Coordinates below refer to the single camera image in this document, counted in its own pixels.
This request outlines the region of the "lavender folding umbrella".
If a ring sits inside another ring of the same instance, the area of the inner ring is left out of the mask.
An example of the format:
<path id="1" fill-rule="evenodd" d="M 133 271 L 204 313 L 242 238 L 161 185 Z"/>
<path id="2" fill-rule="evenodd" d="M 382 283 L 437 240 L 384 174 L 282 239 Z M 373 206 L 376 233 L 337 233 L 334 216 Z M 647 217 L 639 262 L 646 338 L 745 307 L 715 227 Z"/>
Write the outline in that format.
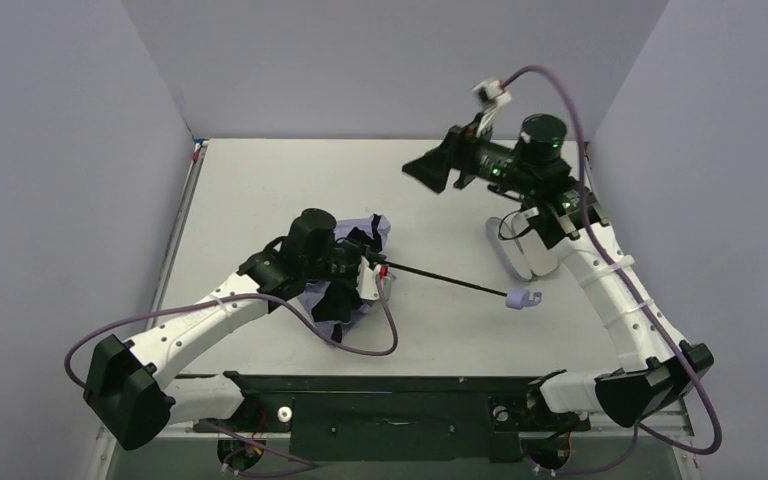
<path id="1" fill-rule="evenodd" d="M 333 250 L 328 257 L 331 264 L 326 275 L 311 277 L 298 297 L 309 315 L 308 328 L 327 345 L 372 357 L 387 356 L 396 350 L 398 330 L 388 304 L 389 288 L 394 280 L 388 273 L 390 267 L 468 289 L 494 292 L 478 284 L 389 261 L 384 249 L 390 231 L 389 219 L 381 214 L 335 222 Z M 346 345 L 345 334 L 375 305 L 384 310 L 391 334 L 390 346 L 375 351 Z"/>

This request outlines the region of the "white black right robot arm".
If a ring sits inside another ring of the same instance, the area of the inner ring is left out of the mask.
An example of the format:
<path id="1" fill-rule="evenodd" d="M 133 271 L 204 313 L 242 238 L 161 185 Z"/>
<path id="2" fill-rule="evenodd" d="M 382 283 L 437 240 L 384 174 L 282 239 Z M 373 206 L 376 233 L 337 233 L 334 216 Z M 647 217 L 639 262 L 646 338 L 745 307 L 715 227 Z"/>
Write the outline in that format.
<path id="1" fill-rule="evenodd" d="M 573 275 L 616 350 L 619 367 L 613 372 L 566 372 L 546 380 L 540 387 L 546 407 L 604 413 L 632 427 L 684 397 L 693 387 L 690 376 L 704 376 L 714 356 L 706 344 L 688 342 L 647 294 L 604 209 L 562 157 L 565 123 L 531 115 L 512 148 L 475 130 L 451 127 L 439 146 L 404 164 L 403 173 L 441 193 L 457 171 L 455 188 L 481 179 L 494 193 L 535 210 L 531 232 Z"/>

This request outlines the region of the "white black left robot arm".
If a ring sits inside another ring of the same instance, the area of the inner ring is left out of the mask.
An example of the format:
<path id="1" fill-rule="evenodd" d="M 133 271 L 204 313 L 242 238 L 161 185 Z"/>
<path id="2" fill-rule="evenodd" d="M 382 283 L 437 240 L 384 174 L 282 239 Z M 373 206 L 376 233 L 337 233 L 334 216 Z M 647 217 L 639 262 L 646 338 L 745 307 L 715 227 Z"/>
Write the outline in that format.
<path id="1" fill-rule="evenodd" d="M 325 210 L 303 210 L 285 235 L 197 303 L 158 311 L 162 323 L 125 340 L 102 328 L 84 401 L 125 450 L 146 445 L 171 424 L 231 418 L 245 396 L 230 376 L 189 378 L 182 370 L 280 307 L 327 345 L 348 351 L 346 326 L 389 294 L 384 248 L 390 230 L 381 214 L 338 221 Z"/>

